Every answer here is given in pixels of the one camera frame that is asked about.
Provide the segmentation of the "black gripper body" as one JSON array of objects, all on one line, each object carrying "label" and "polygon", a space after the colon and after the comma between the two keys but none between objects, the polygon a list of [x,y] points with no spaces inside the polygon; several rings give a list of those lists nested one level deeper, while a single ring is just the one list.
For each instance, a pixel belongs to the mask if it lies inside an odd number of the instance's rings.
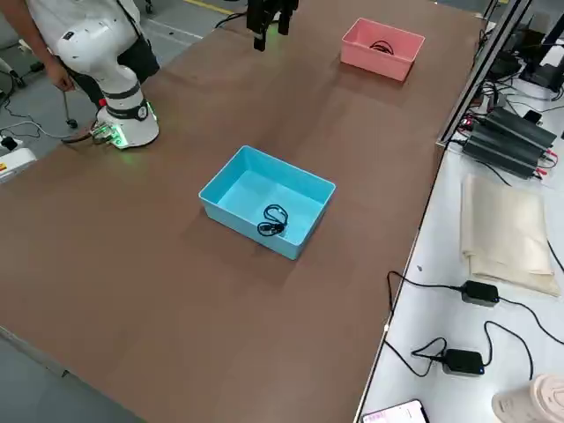
[{"label": "black gripper body", "polygon": [[298,0],[248,0],[247,28],[253,32],[260,25],[269,27],[281,13],[293,15],[298,6]]}]

